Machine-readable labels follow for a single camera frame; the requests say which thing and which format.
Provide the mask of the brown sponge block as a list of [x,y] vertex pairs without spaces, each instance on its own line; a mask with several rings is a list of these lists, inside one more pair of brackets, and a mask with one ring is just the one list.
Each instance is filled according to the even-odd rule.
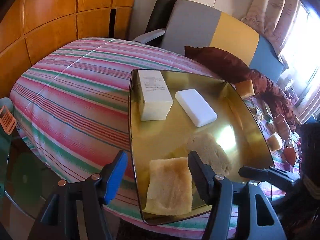
[[192,135],[185,148],[188,152],[196,151],[202,162],[211,166],[215,173],[227,176],[232,170],[230,159],[210,133]]

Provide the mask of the yellow sponge block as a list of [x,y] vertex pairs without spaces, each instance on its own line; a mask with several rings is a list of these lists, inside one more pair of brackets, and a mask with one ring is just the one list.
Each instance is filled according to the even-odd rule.
[[186,157],[150,161],[150,182],[144,212],[180,216],[191,212],[192,176]]

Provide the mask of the white soap box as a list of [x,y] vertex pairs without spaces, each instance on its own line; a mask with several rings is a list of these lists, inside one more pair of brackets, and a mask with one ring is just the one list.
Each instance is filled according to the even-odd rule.
[[196,127],[205,126],[217,119],[215,111],[195,89],[180,90],[176,92],[175,99]]

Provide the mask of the tall cream medicine box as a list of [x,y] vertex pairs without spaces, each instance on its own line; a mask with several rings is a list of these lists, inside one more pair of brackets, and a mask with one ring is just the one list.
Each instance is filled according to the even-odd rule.
[[139,69],[137,86],[140,120],[165,120],[173,99],[161,71]]

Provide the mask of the pale yellow sponge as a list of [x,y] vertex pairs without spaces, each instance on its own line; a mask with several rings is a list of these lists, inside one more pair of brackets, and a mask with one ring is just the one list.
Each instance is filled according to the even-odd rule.
[[283,140],[280,135],[275,132],[267,139],[268,147],[271,151],[275,152],[283,148]]

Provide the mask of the red cloth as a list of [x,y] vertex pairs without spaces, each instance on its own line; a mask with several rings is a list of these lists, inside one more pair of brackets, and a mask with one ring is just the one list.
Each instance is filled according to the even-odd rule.
[[283,150],[286,161],[294,167],[298,158],[298,153],[292,146],[285,146]]

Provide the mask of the yellow patterned sock ball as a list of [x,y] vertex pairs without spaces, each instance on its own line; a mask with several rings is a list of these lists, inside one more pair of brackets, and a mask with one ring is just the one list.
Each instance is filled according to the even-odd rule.
[[257,123],[260,123],[264,120],[264,114],[258,107],[249,107],[248,109],[252,113]]

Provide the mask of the striped tablecloth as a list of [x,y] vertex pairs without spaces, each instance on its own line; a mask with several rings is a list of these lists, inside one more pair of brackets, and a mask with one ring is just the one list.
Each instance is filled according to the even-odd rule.
[[116,197],[105,210],[135,226],[170,236],[199,239],[208,215],[164,225],[146,224],[140,213],[152,159],[186,156],[192,133],[212,133],[238,170],[250,149],[233,118],[234,107],[213,104],[217,120],[197,128],[179,103],[164,121],[130,122],[129,91],[135,69],[192,75],[216,74],[176,53],[111,38],[83,38],[52,52],[24,72],[10,99],[18,132],[33,153],[58,176],[81,181],[123,150],[129,165]]

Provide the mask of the maroon jacket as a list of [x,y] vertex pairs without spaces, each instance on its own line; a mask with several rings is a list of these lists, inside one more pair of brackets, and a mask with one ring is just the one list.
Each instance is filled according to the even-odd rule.
[[235,55],[215,47],[194,48],[185,46],[188,57],[214,72],[232,84],[252,81],[254,93],[266,102],[271,110],[278,133],[288,141],[296,130],[296,115],[293,104],[284,91],[274,81],[255,69],[250,69]]

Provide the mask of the grey yellow blue chair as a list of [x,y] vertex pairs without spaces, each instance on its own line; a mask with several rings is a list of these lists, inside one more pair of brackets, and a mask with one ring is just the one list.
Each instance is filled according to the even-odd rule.
[[141,44],[162,38],[160,48],[184,55],[184,48],[216,47],[277,82],[284,66],[270,42],[233,16],[188,0],[175,2],[166,28],[137,36]]

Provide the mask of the patterned curtain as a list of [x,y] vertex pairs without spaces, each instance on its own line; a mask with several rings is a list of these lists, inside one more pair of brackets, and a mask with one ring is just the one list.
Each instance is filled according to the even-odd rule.
[[285,64],[284,50],[293,40],[300,9],[300,0],[253,0],[241,21],[266,38]]

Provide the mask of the wooden wardrobe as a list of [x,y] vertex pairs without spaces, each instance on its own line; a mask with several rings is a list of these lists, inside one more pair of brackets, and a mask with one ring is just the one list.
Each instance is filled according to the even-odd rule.
[[127,39],[135,0],[15,0],[1,20],[1,97],[31,66],[86,37]]

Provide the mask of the black rolled mat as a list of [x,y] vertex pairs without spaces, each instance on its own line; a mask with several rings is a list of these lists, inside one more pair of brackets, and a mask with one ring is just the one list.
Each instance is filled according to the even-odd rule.
[[169,22],[170,15],[177,0],[157,0],[153,7],[145,33],[163,29],[165,30]]

